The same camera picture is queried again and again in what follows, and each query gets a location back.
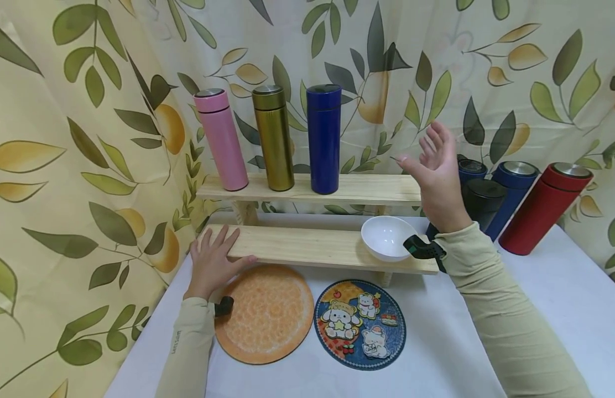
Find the round mouse pad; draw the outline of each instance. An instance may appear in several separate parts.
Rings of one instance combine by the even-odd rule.
[[[312,292],[294,269],[262,265],[227,286],[232,313],[215,320],[217,341],[246,364],[269,364],[289,353],[308,334],[314,316]]]
[[[334,359],[358,370],[391,364],[405,347],[405,319],[386,291],[361,280],[330,285],[316,301],[314,327]]]

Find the red thermos bottle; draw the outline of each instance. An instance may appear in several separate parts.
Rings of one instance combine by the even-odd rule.
[[[592,172],[576,164],[548,165],[498,239],[500,246],[529,254],[592,179]]]

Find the white bowl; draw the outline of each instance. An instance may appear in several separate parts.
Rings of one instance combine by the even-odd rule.
[[[416,230],[400,218],[391,216],[372,217],[361,228],[361,238],[377,259],[396,263],[410,256],[403,243]]]

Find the gold thermos bottle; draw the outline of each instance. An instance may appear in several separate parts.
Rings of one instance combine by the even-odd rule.
[[[252,91],[254,117],[264,152],[268,187],[283,191],[294,187],[290,127],[285,94],[278,85],[264,85]]]

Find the hand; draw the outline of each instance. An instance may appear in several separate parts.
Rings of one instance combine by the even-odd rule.
[[[438,231],[460,231],[471,225],[460,193],[456,142],[440,122],[433,122],[421,137],[420,162],[407,155],[396,160],[420,185],[420,196],[426,216]]]
[[[207,300],[212,292],[226,284],[246,265],[256,263],[257,257],[253,255],[242,257],[234,263],[227,259],[229,250],[239,238],[239,229],[237,228],[228,239],[225,239],[227,233],[228,226],[223,226],[211,244],[212,230],[208,229],[201,242],[197,238],[190,244],[192,278],[184,299],[201,297]]]

